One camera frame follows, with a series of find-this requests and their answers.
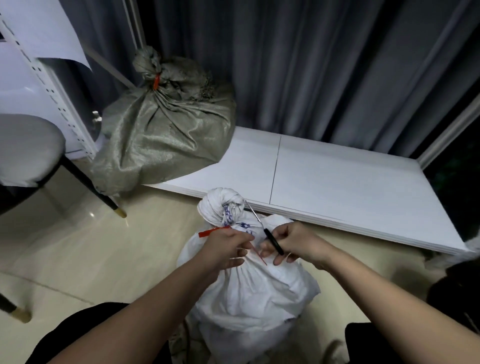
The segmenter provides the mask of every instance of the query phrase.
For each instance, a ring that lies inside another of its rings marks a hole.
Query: person's right hand
[[[298,221],[277,226],[272,234],[285,251],[284,255],[277,255],[273,260],[275,266],[282,263],[285,258],[288,263],[302,258],[322,269],[330,254],[336,249]],[[262,248],[260,255],[264,258],[276,252],[269,240],[261,243],[260,247]]]

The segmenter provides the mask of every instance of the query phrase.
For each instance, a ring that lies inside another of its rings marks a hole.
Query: tiled floor
[[[169,274],[202,223],[197,203],[142,186],[122,198],[128,217],[121,219],[61,168],[44,189],[0,216],[0,292],[33,312],[28,324],[0,312],[0,363],[24,363],[67,316],[105,301],[131,302]],[[417,249],[311,227],[419,297],[442,274],[426,271]],[[316,364],[331,340],[343,338],[347,323],[367,318],[327,273],[305,267],[322,293],[291,342]]]

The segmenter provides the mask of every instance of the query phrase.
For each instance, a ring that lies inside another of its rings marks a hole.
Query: white sack
[[[252,234],[252,244],[260,250],[266,238],[263,228],[243,208],[243,198],[229,188],[210,190],[197,207],[209,223],[203,230],[231,225]],[[270,231],[291,222],[280,215],[260,218]],[[194,234],[182,249],[177,266],[193,258],[206,239]],[[280,343],[292,320],[320,293],[317,281],[301,266],[300,259],[274,266],[274,256],[265,258],[265,265],[249,251],[240,267],[221,271],[195,304],[192,315],[219,363],[247,363]]]

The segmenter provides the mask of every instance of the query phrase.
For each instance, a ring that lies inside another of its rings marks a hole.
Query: black stool leg
[[[61,157],[60,164],[64,166],[68,172],[73,174],[81,183],[83,183],[86,188],[92,191],[100,200],[105,202],[113,211],[117,213],[118,216],[120,216],[121,218],[127,217],[125,211],[118,207],[117,204],[113,202],[110,197],[98,192],[93,186],[92,181],[81,170],[79,170],[78,167],[74,165],[72,161],[69,160],[66,156]]]
[[[32,314],[11,303],[4,295],[0,294],[0,310],[8,313],[10,316],[22,321],[24,324],[32,319]]]

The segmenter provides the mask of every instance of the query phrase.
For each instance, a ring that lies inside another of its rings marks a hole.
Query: gray stool seat
[[[36,187],[58,164],[65,138],[37,116],[0,114],[0,184]]]

